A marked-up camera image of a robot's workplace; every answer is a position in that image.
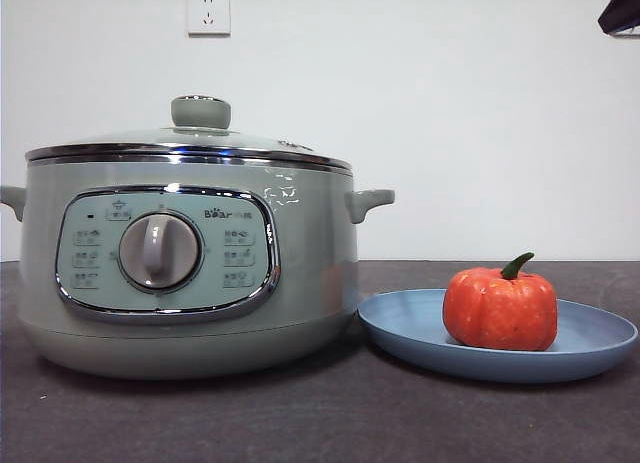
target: pumpkin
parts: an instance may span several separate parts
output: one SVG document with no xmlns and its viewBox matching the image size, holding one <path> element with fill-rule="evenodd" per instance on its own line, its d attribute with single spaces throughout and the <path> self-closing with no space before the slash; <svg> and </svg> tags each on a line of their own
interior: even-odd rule
<svg viewBox="0 0 640 463">
<path fill-rule="evenodd" d="M 558 331 L 556 292 L 542 276 L 520 268 L 525 253 L 504 269 L 472 268 L 457 273 L 444 297 L 447 331 L 469 346 L 543 351 Z"/>
</svg>

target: button label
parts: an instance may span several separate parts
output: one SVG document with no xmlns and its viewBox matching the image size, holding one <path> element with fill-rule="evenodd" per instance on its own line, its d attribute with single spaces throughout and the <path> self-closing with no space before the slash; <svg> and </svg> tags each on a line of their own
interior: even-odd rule
<svg viewBox="0 0 640 463">
<path fill-rule="evenodd" d="M 131 219 L 131 209 L 123 208 L 121 210 L 107 210 L 105 218 L 109 221 L 128 221 Z"/>
<path fill-rule="evenodd" d="M 224 252 L 224 266 L 253 266 L 256 254 L 251 248 L 228 249 Z"/>
<path fill-rule="evenodd" d="M 99 246 L 100 230 L 78 230 L 73 235 L 76 246 Z"/>
<path fill-rule="evenodd" d="M 72 265 L 74 268 L 97 268 L 98 256 L 97 250 L 76 251 L 72 257 Z"/>
<path fill-rule="evenodd" d="M 224 244 L 227 246 L 249 246 L 255 242 L 255 235 L 247 230 L 225 230 Z"/>
<path fill-rule="evenodd" d="M 240 288 L 253 286 L 253 273 L 238 271 L 224 274 L 224 288 Z"/>
<path fill-rule="evenodd" d="M 76 273 L 73 275 L 73 287 L 78 289 L 98 289 L 98 273 Z"/>
</svg>

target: wall outlet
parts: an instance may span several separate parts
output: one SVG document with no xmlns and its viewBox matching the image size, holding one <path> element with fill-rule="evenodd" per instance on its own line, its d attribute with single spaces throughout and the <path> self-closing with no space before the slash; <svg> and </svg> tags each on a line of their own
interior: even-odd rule
<svg viewBox="0 0 640 463">
<path fill-rule="evenodd" d="M 187 0 L 189 35 L 230 35 L 231 0 Z"/>
</svg>

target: plate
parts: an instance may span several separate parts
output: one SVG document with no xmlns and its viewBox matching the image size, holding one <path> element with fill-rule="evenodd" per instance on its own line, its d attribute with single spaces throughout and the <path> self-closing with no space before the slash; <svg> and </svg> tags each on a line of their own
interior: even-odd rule
<svg viewBox="0 0 640 463">
<path fill-rule="evenodd" d="M 430 370 L 505 383 L 554 383 L 603 373 L 622 362 L 638 339 L 633 323 L 608 311 L 558 300 L 558 335 L 546 351 L 465 346 L 442 322 L 445 290 L 383 293 L 358 308 L 374 343 Z"/>
</svg>

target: glass lid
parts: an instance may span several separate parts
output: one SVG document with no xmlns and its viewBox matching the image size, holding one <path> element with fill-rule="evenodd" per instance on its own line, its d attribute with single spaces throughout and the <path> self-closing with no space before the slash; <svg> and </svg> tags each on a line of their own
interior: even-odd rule
<svg viewBox="0 0 640 463">
<path fill-rule="evenodd" d="M 30 163 L 57 163 L 102 161 L 109 156 L 178 155 L 260 159 L 351 170 L 349 163 L 318 155 L 306 146 L 229 131 L 231 106 L 217 98 L 202 95 L 175 98 L 171 102 L 171 116 L 174 127 L 86 138 L 39 148 L 28 152 L 26 158 Z"/>
</svg>

